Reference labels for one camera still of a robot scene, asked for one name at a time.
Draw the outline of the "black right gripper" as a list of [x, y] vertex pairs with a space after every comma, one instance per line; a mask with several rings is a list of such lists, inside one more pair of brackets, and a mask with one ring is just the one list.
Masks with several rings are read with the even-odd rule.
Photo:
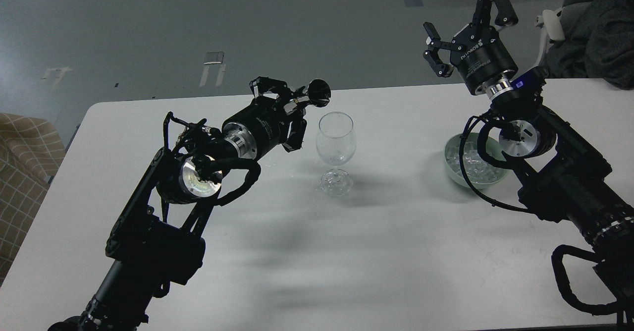
[[[519, 19], [510, 0], [476, 0], [471, 24], [455, 33], [451, 42], [442, 41], [432, 22], [424, 22], [428, 37], [423, 57], [438, 77], [450, 77], [454, 69], [464, 80], [469, 93], [482, 94], [482, 85], [502, 75], [514, 77], [518, 67], [500, 35], [490, 26], [492, 6], [497, 15], [494, 24], [501, 28], [517, 25]], [[445, 63], [439, 57], [440, 50], [451, 51], [450, 62]]]

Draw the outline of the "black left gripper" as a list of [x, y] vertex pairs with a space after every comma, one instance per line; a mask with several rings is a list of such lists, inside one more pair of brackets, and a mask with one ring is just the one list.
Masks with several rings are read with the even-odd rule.
[[259, 160], [281, 144], [285, 151], [299, 150], [303, 145], [307, 121], [298, 111], [287, 115], [286, 82], [258, 77], [249, 83], [254, 95], [251, 104], [222, 124], [226, 141], [233, 145], [241, 159]]

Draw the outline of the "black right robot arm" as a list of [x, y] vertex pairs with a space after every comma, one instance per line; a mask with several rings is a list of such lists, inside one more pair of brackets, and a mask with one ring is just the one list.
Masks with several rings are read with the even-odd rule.
[[[557, 288], [571, 307], [594, 316], [614, 314], [616, 329], [633, 329], [633, 208], [606, 183], [612, 167], [570, 123], [543, 104], [547, 71], [536, 65], [517, 74], [517, 65], [499, 31], [516, 25], [510, 0], [476, 0], [473, 19], [441, 39], [435, 26], [428, 35], [426, 61], [439, 77], [457, 70], [469, 92], [486, 94], [487, 112], [472, 116], [460, 135], [458, 164], [467, 186], [494, 207], [525, 212], [540, 220], [571, 221], [591, 251], [560, 245], [551, 260]], [[493, 167], [511, 170], [521, 183], [520, 207], [485, 196], [471, 182], [463, 161], [467, 139], [483, 122], [477, 136], [478, 155]], [[574, 256], [594, 263], [594, 271], [615, 301], [587, 304], [572, 291], [563, 259]]]

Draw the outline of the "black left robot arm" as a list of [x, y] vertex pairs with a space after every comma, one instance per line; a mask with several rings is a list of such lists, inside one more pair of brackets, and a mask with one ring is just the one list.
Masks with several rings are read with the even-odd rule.
[[113, 259], [81, 315], [51, 331], [135, 331], [149, 321], [152, 298], [172, 283], [187, 284], [202, 267], [203, 232], [214, 207], [244, 196], [261, 174], [259, 160], [275, 146], [296, 151], [307, 128], [306, 108], [322, 108], [331, 89], [322, 79], [290, 89], [269, 77], [251, 81], [251, 103], [220, 128], [185, 122], [168, 112], [157, 151], [105, 245]]

